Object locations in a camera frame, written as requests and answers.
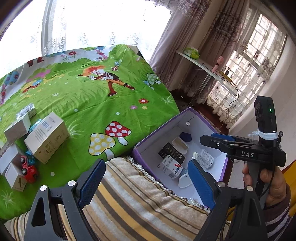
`human hand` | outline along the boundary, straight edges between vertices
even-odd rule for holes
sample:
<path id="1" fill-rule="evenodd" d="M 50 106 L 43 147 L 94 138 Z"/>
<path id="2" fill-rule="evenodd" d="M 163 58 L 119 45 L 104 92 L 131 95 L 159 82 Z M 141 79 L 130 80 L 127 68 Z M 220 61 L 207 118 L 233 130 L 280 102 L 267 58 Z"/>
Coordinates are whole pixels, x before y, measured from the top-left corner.
<path id="1" fill-rule="evenodd" d="M 249 168 L 248 165 L 245 163 L 244 168 L 242 169 L 242 173 L 244 174 L 244 184 L 245 186 L 252 186 L 253 185 L 253 179 L 251 175 L 249 174 Z M 260 173 L 260 179 L 264 183 L 269 183 L 271 180 L 272 171 L 263 169 Z M 286 180 L 279 169 L 278 166 L 275 167 L 274 171 L 274 178 L 272 180 L 271 186 L 269 188 L 269 193 L 267 195 L 265 205 L 267 207 L 275 205 L 282 200 L 285 199 L 287 193 L 286 193 Z"/>

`barcode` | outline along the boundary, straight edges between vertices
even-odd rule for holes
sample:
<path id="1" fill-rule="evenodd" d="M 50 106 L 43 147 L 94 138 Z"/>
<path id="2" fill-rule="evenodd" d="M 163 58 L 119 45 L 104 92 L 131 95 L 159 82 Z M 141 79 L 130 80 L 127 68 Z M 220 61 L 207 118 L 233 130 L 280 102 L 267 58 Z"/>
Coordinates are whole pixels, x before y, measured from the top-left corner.
<path id="1" fill-rule="evenodd" d="M 42 125 L 43 125 L 43 127 L 44 127 L 45 129 L 49 127 L 49 124 L 48 124 L 46 121 L 43 121 L 43 122 L 42 122 Z"/>

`blue gripper pad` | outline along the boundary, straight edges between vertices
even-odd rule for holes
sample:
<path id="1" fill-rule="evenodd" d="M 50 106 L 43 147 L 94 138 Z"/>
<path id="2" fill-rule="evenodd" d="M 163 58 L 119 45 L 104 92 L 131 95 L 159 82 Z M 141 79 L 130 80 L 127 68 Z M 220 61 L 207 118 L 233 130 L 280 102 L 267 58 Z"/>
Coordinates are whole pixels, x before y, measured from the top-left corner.
<path id="1" fill-rule="evenodd" d="M 189 177 L 203 204 L 212 210 L 215 207 L 213 190 L 208 185 L 207 181 L 200 173 L 199 169 L 194 165 L 192 160 L 188 163 L 187 169 Z"/>
<path id="2" fill-rule="evenodd" d="M 211 134 L 211 137 L 216 137 L 216 138 L 220 138 L 220 139 L 227 140 L 227 141 L 235 141 L 233 136 L 223 135 L 223 134 L 218 134 L 218 133 Z"/>
<path id="3" fill-rule="evenodd" d="M 105 171 L 106 164 L 104 160 L 101 159 L 80 189 L 80 199 L 78 200 L 78 205 L 81 209 L 83 209 L 85 205 L 90 204 L 105 174 Z"/>

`striped sleeve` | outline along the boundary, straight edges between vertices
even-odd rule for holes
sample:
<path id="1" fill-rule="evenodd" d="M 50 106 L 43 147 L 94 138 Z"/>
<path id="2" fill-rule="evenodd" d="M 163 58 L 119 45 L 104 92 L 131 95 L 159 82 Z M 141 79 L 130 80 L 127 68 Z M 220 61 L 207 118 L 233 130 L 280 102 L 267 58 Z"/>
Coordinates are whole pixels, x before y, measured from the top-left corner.
<path id="1" fill-rule="evenodd" d="M 277 241 L 291 221 L 289 217 L 291 200 L 289 185 L 286 185 L 286 192 L 287 195 L 282 202 L 263 210 L 268 241 Z"/>

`wooden floor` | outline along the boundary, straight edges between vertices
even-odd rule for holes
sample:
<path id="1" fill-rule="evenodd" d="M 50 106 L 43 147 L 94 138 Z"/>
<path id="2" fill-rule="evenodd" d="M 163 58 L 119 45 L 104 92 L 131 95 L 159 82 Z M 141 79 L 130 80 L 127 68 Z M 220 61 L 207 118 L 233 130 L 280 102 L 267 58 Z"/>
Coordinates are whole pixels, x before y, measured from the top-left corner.
<path id="1" fill-rule="evenodd" d="M 183 111 L 188 103 L 191 101 L 191 98 L 188 97 L 182 90 L 173 90 L 170 93 L 172 94 L 180 111 Z M 228 135 L 229 130 L 226 128 L 226 124 L 222 124 L 222 122 L 219 121 L 219 116 L 213 113 L 213 109 L 211 106 L 208 106 L 207 104 L 194 103 L 192 108 L 203 114 L 211 122 L 214 128 L 217 127 L 220 130 L 221 134 Z M 223 182 L 225 182 L 226 184 L 229 182 L 232 167 L 233 162 L 228 159 L 223 177 Z"/>

